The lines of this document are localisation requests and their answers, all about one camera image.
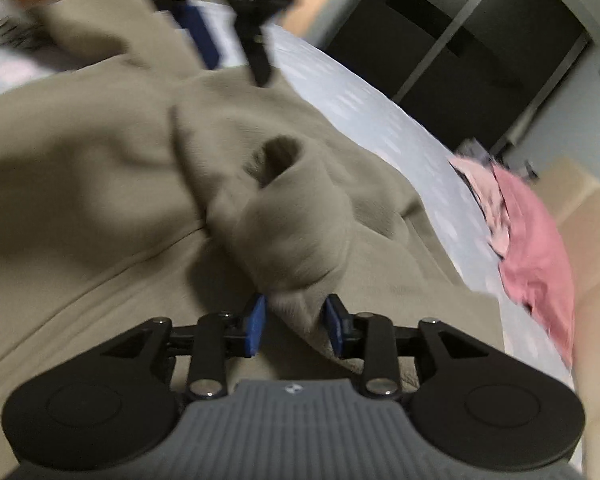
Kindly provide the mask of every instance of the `beige cloth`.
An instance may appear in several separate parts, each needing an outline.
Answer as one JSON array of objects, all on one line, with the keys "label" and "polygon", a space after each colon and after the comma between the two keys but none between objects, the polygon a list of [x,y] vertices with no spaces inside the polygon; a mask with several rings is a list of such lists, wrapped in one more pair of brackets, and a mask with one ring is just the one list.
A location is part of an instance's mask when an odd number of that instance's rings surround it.
[{"label": "beige cloth", "polygon": [[[325,354],[329,292],[352,312],[440,317],[502,347],[496,301],[462,284],[410,184],[280,74],[261,89],[245,68],[202,71],[147,0],[42,14],[72,52],[116,56],[0,96],[0,408],[27,378],[149,317],[193,323],[240,309],[256,286]],[[229,370],[349,374],[273,316],[261,354]],[[0,430],[0,477],[14,464]]]}]

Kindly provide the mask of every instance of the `wardrobe door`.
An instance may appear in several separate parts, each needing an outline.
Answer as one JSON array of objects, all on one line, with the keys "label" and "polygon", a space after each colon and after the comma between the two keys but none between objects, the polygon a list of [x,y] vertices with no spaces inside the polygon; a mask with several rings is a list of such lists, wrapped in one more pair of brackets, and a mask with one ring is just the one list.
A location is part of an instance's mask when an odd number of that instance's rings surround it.
[{"label": "wardrobe door", "polygon": [[488,149],[583,32],[560,0],[482,0],[400,106],[451,149]]},{"label": "wardrobe door", "polygon": [[361,0],[326,52],[392,97],[467,0]]}]

